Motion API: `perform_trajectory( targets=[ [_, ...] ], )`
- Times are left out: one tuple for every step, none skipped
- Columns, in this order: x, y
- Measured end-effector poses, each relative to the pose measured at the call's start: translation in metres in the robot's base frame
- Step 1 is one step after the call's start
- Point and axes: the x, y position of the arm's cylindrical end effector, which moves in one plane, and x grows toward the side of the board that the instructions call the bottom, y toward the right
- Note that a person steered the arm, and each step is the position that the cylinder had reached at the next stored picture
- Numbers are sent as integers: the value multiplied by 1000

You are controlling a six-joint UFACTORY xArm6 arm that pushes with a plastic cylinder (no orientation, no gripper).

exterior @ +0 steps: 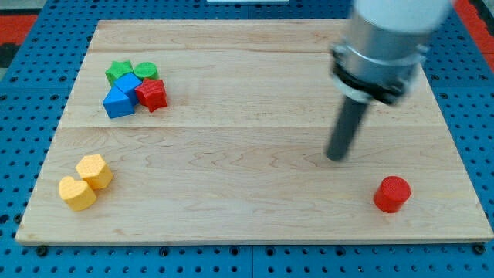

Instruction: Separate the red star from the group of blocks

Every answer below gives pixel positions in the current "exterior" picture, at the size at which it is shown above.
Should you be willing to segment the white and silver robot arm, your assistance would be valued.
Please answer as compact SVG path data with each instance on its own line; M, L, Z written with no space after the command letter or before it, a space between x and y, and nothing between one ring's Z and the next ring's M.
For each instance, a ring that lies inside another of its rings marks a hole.
M355 0L332 49L336 88L356 103L397 102L410 91L428 41L452 6L450 0Z

